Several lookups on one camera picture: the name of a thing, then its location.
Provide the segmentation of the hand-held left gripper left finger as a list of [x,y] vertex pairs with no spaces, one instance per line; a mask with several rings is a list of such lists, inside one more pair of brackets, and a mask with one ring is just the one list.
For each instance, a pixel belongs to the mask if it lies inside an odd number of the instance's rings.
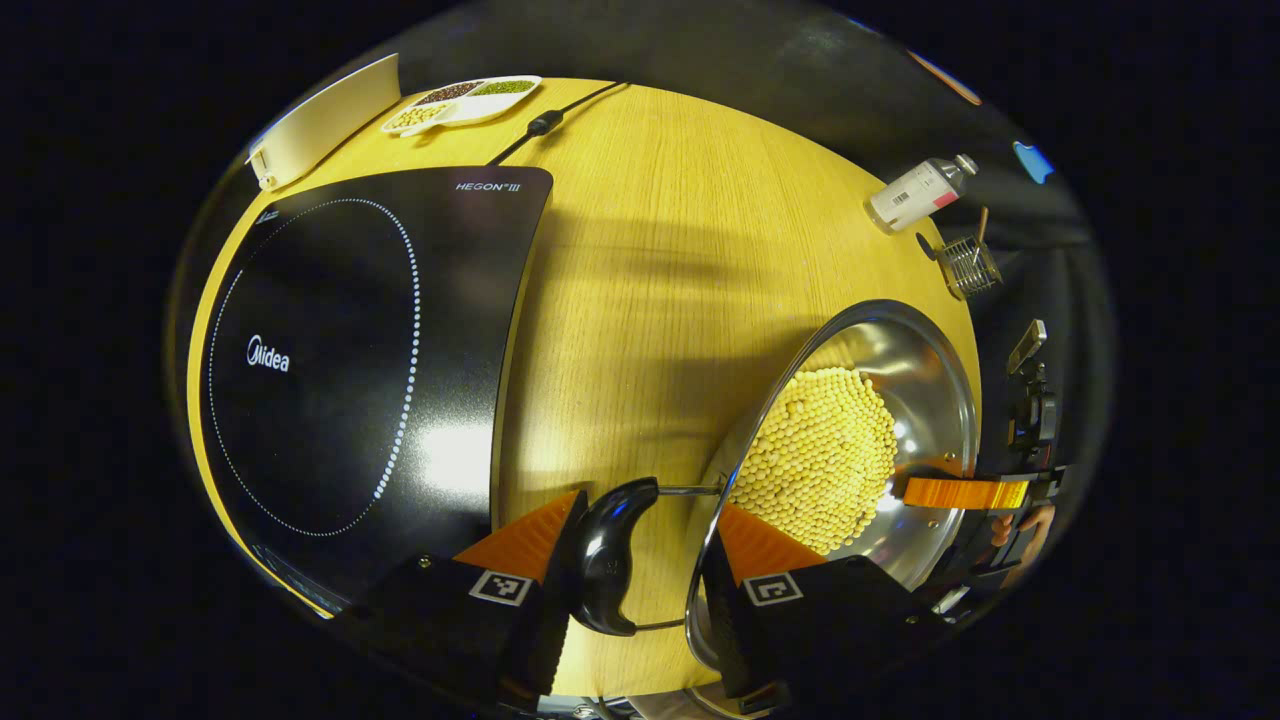
[[576,489],[452,557],[415,553],[337,614],[335,633],[454,702],[530,714],[564,647],[564,560],[586,510]]

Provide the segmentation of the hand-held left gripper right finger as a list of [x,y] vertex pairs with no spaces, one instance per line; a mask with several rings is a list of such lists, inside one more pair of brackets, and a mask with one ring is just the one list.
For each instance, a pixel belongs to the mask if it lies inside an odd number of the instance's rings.
[[844,700],[937,650],[951,626],[863,556],[829,561],[735,505],[701,578],[727,693],[768,687],[797,707]]

